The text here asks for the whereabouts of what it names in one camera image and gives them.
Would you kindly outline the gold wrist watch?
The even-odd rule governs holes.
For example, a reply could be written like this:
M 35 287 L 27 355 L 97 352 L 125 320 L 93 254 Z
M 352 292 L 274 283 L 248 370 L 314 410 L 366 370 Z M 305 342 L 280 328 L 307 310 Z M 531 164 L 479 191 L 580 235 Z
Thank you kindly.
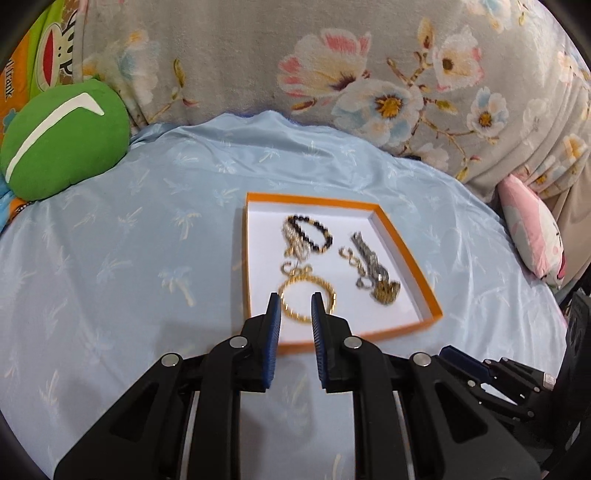
M 398 281 L 380 280 L 375 283 L 372 296 L 382 305 L 391 305 L 397 300 L 400 290 L 401 284 Z

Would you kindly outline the gold hoop earring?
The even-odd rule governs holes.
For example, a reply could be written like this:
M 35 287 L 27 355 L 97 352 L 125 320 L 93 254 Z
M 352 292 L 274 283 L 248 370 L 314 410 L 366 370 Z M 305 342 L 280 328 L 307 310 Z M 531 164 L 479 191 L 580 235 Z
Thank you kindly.
M 349 266 L 356 268 L 356 270 L 360 271 L 360 273 L 363 275 L 363 271 L 365 271 L 365 268 L 363 268 L 363 261 L 359 257 L 356 257 L 355 253 L 351 248 L 339 248 L 339 255 L 346 261 L 348 261 Z

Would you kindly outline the gold braided bangle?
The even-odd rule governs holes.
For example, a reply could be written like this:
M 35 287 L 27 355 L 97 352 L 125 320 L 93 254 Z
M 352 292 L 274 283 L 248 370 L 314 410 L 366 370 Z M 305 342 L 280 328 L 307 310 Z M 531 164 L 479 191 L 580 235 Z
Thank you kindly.
M 311 273 L 292 275 L 280 284 L 280 306 L 288 319 L 301 324 L 311 323 L 311 297 L 320 294 L 329 313 L 335 311 L 337 293 L 330 282 Z

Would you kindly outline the gold pearl drop earrings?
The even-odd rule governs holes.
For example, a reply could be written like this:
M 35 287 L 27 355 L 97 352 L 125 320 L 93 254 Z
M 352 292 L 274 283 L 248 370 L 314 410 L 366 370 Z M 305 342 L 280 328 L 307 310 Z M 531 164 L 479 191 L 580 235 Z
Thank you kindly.
M 312 273 L 312 267 L 308 264 L 287 261 L 280 266 L 280 271 L 284 276 L 287 276 L 287 278 L 294 278 L 310 275 Z

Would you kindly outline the pink white pillow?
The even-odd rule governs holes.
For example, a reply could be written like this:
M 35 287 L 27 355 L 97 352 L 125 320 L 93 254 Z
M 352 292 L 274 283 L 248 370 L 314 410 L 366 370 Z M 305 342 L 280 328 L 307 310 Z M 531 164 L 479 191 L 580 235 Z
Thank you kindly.
M 510 236 L 523 263 L 536 278 L 559 290 L 566 274 L 566 257 L 554 216 L 514 175 L 500 182 L 497 191 Z

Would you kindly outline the light blue palm sheet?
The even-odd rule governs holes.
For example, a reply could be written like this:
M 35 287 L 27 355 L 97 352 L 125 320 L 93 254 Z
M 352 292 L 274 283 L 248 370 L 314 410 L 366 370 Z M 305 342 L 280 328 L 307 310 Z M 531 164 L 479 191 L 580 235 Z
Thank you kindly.
M 274 112 L 155 125 L 115 168 L 27 207 L 1 236 L 1 410 L 43 473 L 160 356 L 199 355 L 239 330 L 249 192 L 384 209 L 444 312 L 386 352 L 454 345 L 559 370 L 552 292 L 452 177 Z

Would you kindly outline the orange shallow box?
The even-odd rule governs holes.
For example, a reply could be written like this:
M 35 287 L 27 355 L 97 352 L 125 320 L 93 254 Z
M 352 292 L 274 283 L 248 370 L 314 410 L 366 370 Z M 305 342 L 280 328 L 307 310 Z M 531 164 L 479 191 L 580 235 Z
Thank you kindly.
M 372 341 L 388 340 L 431 327 L 443 316 L 442 307 L 404 239 L 377 204 L 287 194 L 249 192 L 243 215 L 245 310 L 256 315 L 266 310 L 270 294 L 287 280 L 280 271 L 288 257 L 283 223 L 290 215 L 308 217 L 329 230 L 334 243 L 322 254 L 311 254 L 314 275 L 335 288 L 335 315 L 346 318 L 353 334 Z M 353 233 L 377 253 L 390 278 L 401 284 L 391 305 L 377 302 L 370 291 L 356 287 L 356 268 L 339 255 L 339 248 L 356 252 Z

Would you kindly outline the grey floral blanket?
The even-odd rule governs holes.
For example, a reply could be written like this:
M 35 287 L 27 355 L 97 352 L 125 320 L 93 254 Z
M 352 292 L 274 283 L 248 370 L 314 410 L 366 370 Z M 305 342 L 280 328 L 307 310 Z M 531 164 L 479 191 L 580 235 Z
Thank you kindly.
M 590 70 L 538 1 L 84 1 L 74 52 L 138 128 L 276 110 L 485 198 L 590 162 Z

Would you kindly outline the green plush cushion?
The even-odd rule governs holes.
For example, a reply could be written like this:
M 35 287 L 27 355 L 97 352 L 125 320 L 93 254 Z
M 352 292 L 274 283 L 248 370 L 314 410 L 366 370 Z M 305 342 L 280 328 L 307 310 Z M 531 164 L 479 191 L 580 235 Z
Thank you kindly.
M 115 166 L 130 125 L 119 95 L 96 79 L 38 95 L 15 116 L 1 145 L 1 173 L 16 197 L 49 198 Z

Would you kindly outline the colourful cartoon bedsheet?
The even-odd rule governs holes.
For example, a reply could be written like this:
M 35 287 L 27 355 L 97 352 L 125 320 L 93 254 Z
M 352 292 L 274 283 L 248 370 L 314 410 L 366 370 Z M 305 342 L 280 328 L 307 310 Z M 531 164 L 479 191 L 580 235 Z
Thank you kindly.
M 73 82 L 78 3 L 52 2 L 29 28 L 1 73 L 1 133 L 23 107 L 57 85 Z

